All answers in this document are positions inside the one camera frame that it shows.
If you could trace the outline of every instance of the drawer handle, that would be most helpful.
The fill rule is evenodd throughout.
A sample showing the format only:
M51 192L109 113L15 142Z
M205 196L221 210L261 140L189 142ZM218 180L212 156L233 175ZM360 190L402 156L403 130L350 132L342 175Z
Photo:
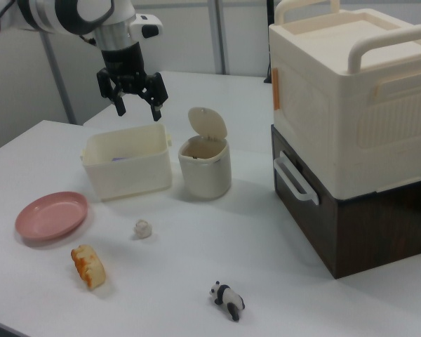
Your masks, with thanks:
M309 185L309 183L305 180L305 178L295 168L293 163L283 152L281 152L281 156L279 158L276 158L273 161L273 167L279 174L279 176L282 178L284 183L287 185L287 187L290 189L290 191L293 193L296 199L300 201L312 200L316 205L319 205L318 195L316 195L315 190L312 188L312 186ZM306 193L301 193L296 189L294 184L290 181L290 179L284 172L283 167L287 169L289 174L291 174L294 177L294 179L296 179L296 181L301 185L302 189L306 191Z

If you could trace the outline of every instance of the storage box handle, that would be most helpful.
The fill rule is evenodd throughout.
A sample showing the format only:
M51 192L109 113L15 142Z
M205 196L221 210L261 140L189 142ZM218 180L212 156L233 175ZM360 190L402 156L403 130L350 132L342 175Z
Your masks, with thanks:
M285 21L283 16L290 9L304 7L325 1L327 0L282 0L274 12L274 24L284 24ZM340 11L340 0L330 0L330 9L332 10L332 13L338 13Z
M356 74L360 72L361 60L366 52L394 44L403 44L406 42L421 40L421 25L413 27L392 29L381 35L366 37L358 40L351 49L348 58L348 72Z
M284 183L287 185L289 190L293 193L296 199L300 201L312 200L316 205L319 204L318 195L316 195L315 190L312 188L312 186L309 185L309 183L305 180L305 178L301 175L301 173L294 167L293 163L283 152L281 152L281 156L279 158L276 158L273 161L273 167L276 170L276 172L279 174L279 176L282 178ZM288 178L286 172L284 172L283 167L300 184L300 186L305 191L305 193L301 193L300 191L298 191L298 189L294 186L294 184Z

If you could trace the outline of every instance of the pink plate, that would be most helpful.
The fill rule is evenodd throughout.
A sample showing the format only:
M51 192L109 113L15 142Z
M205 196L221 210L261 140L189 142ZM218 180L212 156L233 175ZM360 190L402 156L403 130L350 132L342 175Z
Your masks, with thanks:
M82 194L53 193L26 206L15 219L15 230L25 239L53 239L73 230L86 215L87 201Z

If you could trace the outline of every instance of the cotton ball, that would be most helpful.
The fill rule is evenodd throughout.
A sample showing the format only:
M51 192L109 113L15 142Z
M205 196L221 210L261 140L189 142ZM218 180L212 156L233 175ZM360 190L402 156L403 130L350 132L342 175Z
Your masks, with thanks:
M134 232L139 239L145 239L152 234L152 226L145 220L139 220L135 224Z

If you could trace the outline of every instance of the white wall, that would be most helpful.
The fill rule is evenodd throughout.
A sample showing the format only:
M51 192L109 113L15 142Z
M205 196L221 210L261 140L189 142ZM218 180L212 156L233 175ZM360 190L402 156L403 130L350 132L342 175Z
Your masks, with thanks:
M269 63L266 1L223 0L226 70L232 75L267 75ZM343 4L353 11L372 8L404 21L421 23L421 4ZM287 20L329 12L327 5L312 5L286 14Z
M206 0L179 6L177 0L135 2L138 13L154 14L164 25L163 36L140 42L147 73L218 72ZM96 78L104 67L100 50L78 37L50 35L49 40L77 123L83 124L110 104L101 98ZM146 113L151 113L148 105Z
M0 147L41 120L67 122L39 33L0 35Z

